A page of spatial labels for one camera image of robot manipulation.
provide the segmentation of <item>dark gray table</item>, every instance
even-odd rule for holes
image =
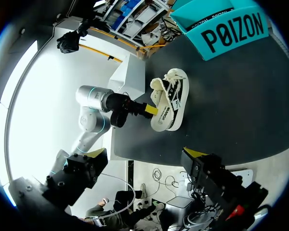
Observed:
[[[289,60],[273,38],[264,38],[203,61],[180,36],[146,62],[146,93],[137,101],[153,105],[149,83],[171,68],[189,77],[184,121],[175,132],[155,132],[150,121],[128,116],[114,131],[116,155],[180,165],[183,147],[215,153],[226,165],[266,158],[289,148]]]

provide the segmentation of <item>black and white sneaker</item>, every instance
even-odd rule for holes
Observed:
[[[151,119],[151,127],[155,131],[176,131],[182,124],[189,92],[186,73],[171,69],[164,79],[154,78],[150,87],[153,89],[151,99],[158,109],[158,114]]]

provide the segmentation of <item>white robotic arm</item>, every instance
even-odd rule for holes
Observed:
[[[122,127],[129,113],[140,114],[146,118],[153,116],[148,112],[152,108],[148,104],[134,102],[128,95],[117,94],[110,89],[81,86],[76,92],[76,100],[80,104],[78,124],[82,133],[74,143],[71,153],[59,151],[52,174],[62,169],[70,155],[87,153],[95,142],[109,131],[111,125]],[[111,119],[101,114],[109,111],[112,111]]]

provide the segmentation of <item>shoelace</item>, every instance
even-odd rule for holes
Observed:
[[[174,73],[170,73],[170,74],[165,74],[164,75],[164,80],[168,81],[173,88],[174,88],[176,82],[178,80],[181,80],[181,79],[185,79],[185,78],[181,77],[181,76],[178,76],[178,75],[176,75]]]

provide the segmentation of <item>cyan sign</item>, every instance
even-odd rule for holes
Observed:
[[[239,3],[250,4],[250,1],[221,2],[228,3],[223,10],[215,11],[213,14],[207,14],[206,17],[196,20],[195,14],[191,14],[191,6],[193,4],[196,6],[200,2],[194,0],[171,16],[204,60],[269,35],[265,14],[258,5],[245,5],[237,8]]]
[[[204,60],[267,37],[265,15],[258,6],[233,10],[198,25],[186,34]]]

